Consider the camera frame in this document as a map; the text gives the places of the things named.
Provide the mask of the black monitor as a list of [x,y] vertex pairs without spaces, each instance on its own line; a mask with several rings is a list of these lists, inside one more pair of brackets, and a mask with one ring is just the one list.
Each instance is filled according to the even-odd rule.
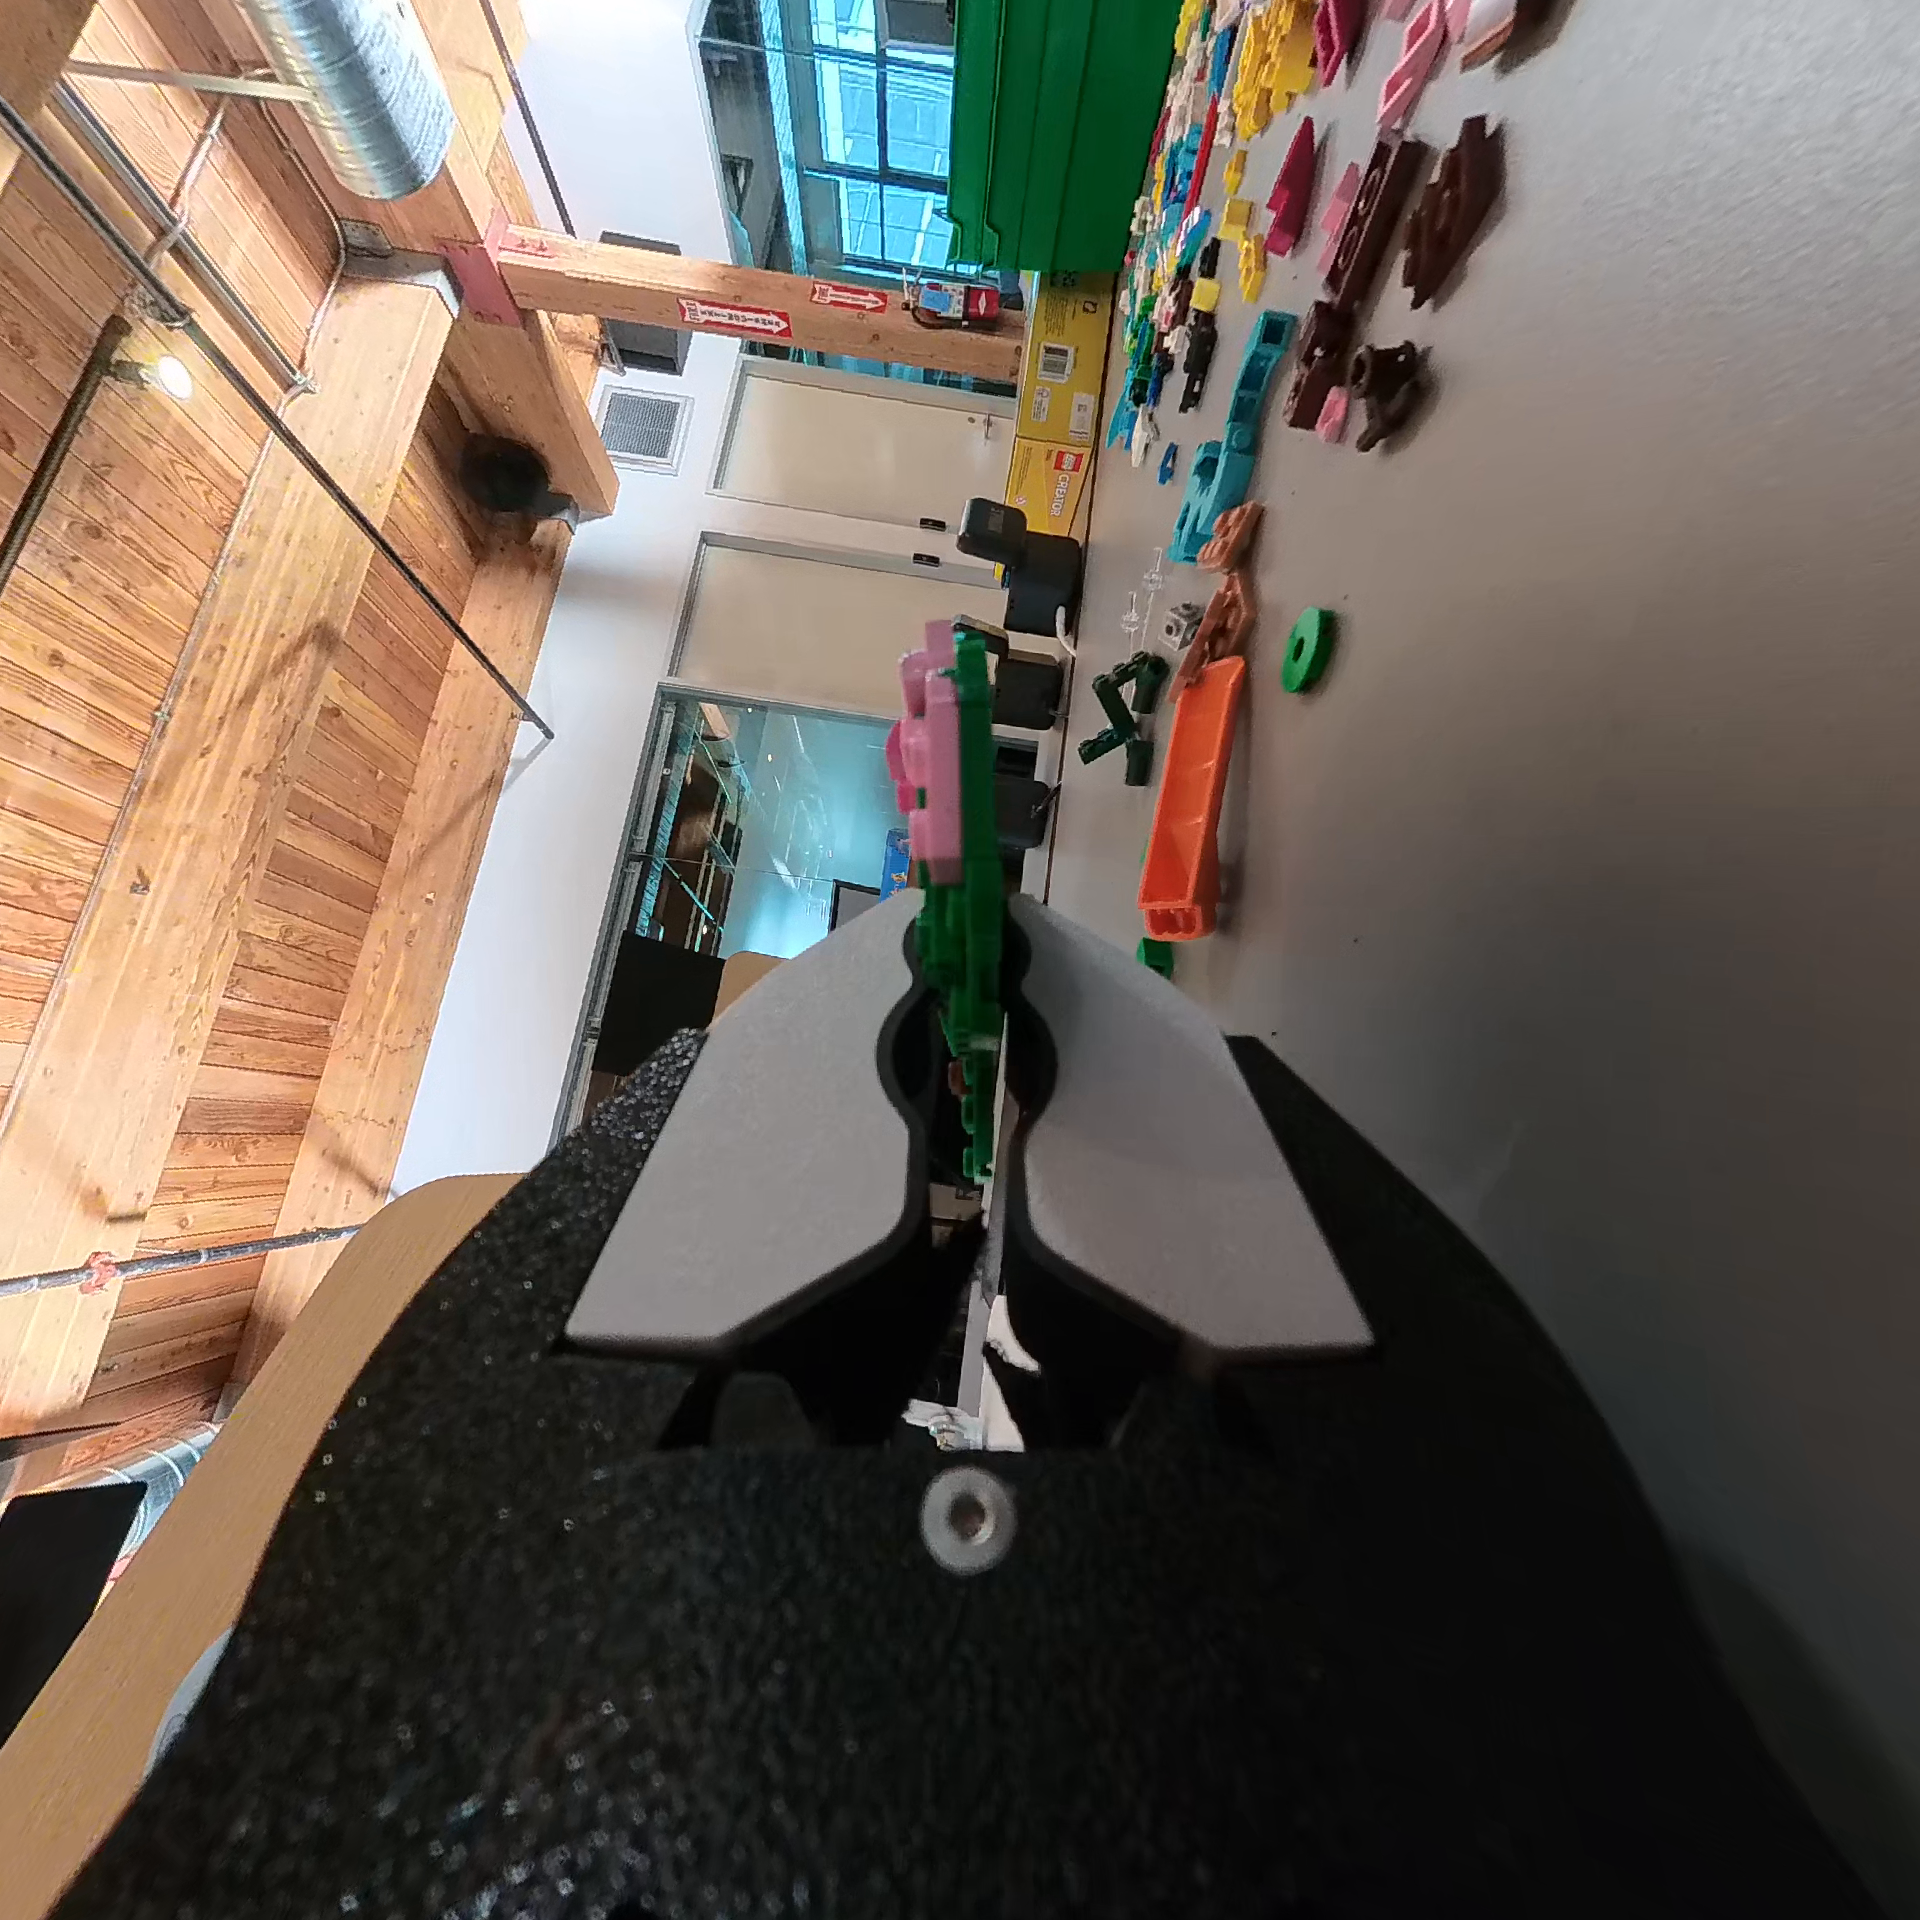
[[626,1078],[684,1030],[715,1019],[724,961],[656,942],[619,933],[612,986],[596,1012],[591,1072]]

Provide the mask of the teal curved lego piece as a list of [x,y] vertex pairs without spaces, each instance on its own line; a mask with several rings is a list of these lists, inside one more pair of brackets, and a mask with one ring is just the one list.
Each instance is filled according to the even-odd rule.
[[1187,482],[1167,543],[1167,556],[1178,565],[1198,565],[1211,543],[1221,514],[1246,501],[1256,470],[1259,427],[1228,425],[1221,440],[1198,445],[1187,463]]

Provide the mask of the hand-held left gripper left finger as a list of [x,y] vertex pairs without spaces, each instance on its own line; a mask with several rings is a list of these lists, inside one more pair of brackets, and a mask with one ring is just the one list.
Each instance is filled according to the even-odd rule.
[[789,1023],[709,1026],[564,1324],[583,1352],[739,1355],[925,1225],[925,1117],[895,1047],[925,1012],[921,894],[807,947]]

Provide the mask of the pile of mixed coloured lego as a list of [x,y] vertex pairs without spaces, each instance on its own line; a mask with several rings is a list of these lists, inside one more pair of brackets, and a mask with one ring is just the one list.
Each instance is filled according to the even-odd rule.
[[1183,2],[1118,283],[1124,368],[1107,445],[1132,466],[1160,440],[1162,411],[1203,405],[1228,291],[1255,302],[1278,260],[1265,252],[1272,183],[1246,192],[1246,167],[1256,138],[1316,89],[1312,11]]

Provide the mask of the curved wooden panel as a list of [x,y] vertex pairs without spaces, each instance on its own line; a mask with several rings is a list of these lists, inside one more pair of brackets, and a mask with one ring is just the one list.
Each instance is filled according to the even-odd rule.
[[42,1917],[193,1714],[327,1420],[395,1317],[520,1183],[448,1176],[344,1245],[2,1745],[2,1917]]

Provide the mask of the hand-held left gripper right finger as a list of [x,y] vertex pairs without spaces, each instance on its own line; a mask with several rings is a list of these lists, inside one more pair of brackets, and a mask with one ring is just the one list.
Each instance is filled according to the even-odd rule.
[[1142,1378],[1373,1348],[1209,1009],[1036,899],[1014,899],[1002,1289],[1056,1378]]

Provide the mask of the dark brown lego clip piece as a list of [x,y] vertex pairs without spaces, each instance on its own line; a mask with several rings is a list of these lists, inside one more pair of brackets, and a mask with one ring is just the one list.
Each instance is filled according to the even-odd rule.
[[1426,363],[1417,343],[1369,343],[1349,366],[1349,396],[1359,408],[1356,452],[1373,455],[1417,416],[1426,397]]

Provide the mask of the teal long lego piece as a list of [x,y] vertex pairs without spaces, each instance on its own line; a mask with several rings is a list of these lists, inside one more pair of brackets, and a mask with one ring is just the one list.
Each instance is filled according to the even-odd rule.
[[1251,326],[1228,401],[1224,448],[1230,455],[1256,455],[1268,396],[1296,331],[1301,316],[1290,310],[1259,310],[1256,322]]

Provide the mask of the yellow lego box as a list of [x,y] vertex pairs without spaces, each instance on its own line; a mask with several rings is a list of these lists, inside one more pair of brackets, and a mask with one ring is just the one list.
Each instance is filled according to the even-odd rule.
[[1014,440],[1002,501],[1036,536],[1079,536],[1104,433],[1118,276],[1027,276]]

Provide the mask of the brown long lego brick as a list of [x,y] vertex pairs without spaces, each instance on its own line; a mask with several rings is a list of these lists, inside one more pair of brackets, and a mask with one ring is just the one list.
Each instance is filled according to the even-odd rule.
[[1430,153],[1419,138],[1384,138],[1373,151],[1340,227],[1332,260],[1324,268],[1324,296],[1332,310],[1356,313],[1373,295],[1402,214],[1426,175]]

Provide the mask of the wooden post with red signs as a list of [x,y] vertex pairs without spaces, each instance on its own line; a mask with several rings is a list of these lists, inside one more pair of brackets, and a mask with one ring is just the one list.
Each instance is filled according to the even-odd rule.
[[1023,372],[1023,313],[1005,310],[996,331],[932,331],[908,316],[900,282],[778,276],[517,227],[500,272],[526,310],[660,322],[1005,384]]

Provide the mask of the black wall box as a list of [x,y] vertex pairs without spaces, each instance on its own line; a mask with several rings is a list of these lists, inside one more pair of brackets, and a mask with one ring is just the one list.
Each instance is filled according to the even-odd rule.
[[[632,247],[632,252],[684,254],[684,247],[675,243],[626,236],[618,228],[604,228],[596,236],[596,243]],[[653,372],[653,376],[684,376],[685,372],[685,352],[690,352],[685,331],[660,326],[660,322],[604,320],[604,343],[612,345],[612,352],[618,355],[618,366],[624,372]]]

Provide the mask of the green plastic bin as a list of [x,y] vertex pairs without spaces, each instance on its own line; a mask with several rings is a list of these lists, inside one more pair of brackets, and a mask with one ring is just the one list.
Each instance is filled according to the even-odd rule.
[[950,260],[1115,276],[1183,2],[952,2]]

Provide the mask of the orange long lego piece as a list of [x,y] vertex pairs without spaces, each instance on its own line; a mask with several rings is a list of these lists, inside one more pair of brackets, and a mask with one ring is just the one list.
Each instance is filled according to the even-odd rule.
[[1246,659],[1211,659],[1178,692],[1162,749],[1162,780],[1138,870],[1149,942],[1187,943],[1219,919],[1219,817],[1238,739]]

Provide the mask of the red metal bracket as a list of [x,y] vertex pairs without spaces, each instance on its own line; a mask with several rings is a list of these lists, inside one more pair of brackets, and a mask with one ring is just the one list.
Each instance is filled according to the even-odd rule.
[[460,316],[484,326],[524,326],[524,306],[509,295],[500,254],[506,247],[512,220],[506,205],[492,205],[480,239],[441,239],[439,252],[460,295]]

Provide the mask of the white wall vent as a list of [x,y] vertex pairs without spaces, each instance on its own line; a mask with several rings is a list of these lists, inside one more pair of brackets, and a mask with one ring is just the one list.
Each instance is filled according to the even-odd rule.
[[596,439],[618,466],[673,477],[693,431],[693,396],[606,383],[595,401]]

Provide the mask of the metal pipe with red clamp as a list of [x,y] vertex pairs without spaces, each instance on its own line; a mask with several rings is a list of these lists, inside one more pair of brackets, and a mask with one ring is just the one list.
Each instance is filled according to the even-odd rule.
[[327,1249],[327,1245],[345,1241],[359,1232],[362,1232],[362,1225],[356,1221],[356,1225],[337,1225],[337,1229],[306,1229],[299,1234],[221,1241],[221,1245],[193,1249],[193,1252],[149,1252],[149,1253],[132,1253],[132,1258],[113,1258],[113,1253],[98,1252],[98,1253],[85,1258],[82,1263],[2,1278],[2,1301],[30,1301],[36,1292],[53,1292],[53,1289],[70,1289],[70,1287],[79,1287],[85,1292],[98,1292],[108,1285],[120,1285],[120,1279],[149,1279],[149,1278],[163,1278],[163,1275],[204,1270],[209,1263],[263,1260],[263,1258],[283,1253],[283,1252]]

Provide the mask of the black ceiling rail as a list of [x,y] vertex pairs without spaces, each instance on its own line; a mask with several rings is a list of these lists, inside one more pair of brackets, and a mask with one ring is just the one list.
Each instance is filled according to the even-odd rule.
[[36,167],[53,179],[53,186],[66,196],[66,204],[82,215],[82,221],[94,231],[100,245],[127,268],[134,283],[149,295],[161,306],[161,322],[184,334],[206,363],[229,383],[229,389],[248,405],[248,411],[272,431],[272,439],[298,460],[306,480],[345,515],[345,524],[403,575],[403,580],[418,594],[418,600],[445,624],[445,630],[484,667],[492,687],[512,701],[524,726],[533,726],[545,741],[554,741],[554,728],[529,704],[529,700],[495,669],[492,658],[463,630],[457,614],[445,609],[445,600],[421,580],[421,575],[406,563],[406,556],[385,540],[382,527],[377,527],[359,502],[338,487],[338,480],[315,457],[315,452],[292,431],[286,423],[276,418],[273,405],[251,389],[251,383],[238,372],[226,350],[206,338],[195,313],[163,283],[163,278],[143,265],[143,259],[132,247],[132,243],[110,227],[110,220],[98,209],[98,204],[85,192],[85,186],[72,175],[66,165],[55,160],[50,144],[30,129],[30,121],[2,103],[2,131],[16,140],[16,146],[36,160]]

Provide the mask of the magenta lego slope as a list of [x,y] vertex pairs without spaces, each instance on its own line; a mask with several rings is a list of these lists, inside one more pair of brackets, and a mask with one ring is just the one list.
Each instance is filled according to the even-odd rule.
[[1301,118],[1272,190],[1268,196],[1271,227],[1265,236],[1265,252],[1271,259],[1287,259],[1301,247],[1312,204],[1316,204],[1316,175],[1318,175],[1324,140],[1316,121],[1307,116]]

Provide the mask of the small brown lego brick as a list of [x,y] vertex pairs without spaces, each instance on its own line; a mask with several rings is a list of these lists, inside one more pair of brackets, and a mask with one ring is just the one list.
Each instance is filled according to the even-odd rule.
[[1284,396],[1284,425],[1312,431],[1332,392],[1349,396],[1356,320],[1332,302],[1316,302],[1301,331],[1301,360]]

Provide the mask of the black dome speaker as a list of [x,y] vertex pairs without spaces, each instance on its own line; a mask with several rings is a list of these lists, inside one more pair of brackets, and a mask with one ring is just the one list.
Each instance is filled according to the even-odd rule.
[[533,445],[467,433],[453,466],[467,501],[489,515],[580,527],[577,501],[553,482],[547,463]]

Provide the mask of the green lego plate with pink bricks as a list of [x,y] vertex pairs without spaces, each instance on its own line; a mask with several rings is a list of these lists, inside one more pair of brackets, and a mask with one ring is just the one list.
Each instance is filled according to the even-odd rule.
[[1005,933],[989,634],[968,621],[928,621],[899,673],[900,719],[886,765],[906,814],[908,872],[921,888],[919,963],[956,1069],[962,1180],[984,1184],[996,1146]]

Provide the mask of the metal air duct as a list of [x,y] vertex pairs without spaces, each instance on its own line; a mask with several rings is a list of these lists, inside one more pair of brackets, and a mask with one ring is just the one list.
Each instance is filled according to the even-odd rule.
[[337,179],[359,200],[428,190],[457,116],[413,2],[238,2]]

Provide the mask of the brown lego plate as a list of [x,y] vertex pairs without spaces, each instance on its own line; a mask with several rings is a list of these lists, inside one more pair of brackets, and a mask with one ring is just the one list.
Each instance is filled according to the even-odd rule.
[[1461,125],[1456,144],[1440,156],[1408,220],[1402,283],[1412,291],[1415,310],[1440,302],[1502,190],[1505,131],[1485,116],[1472,116]]

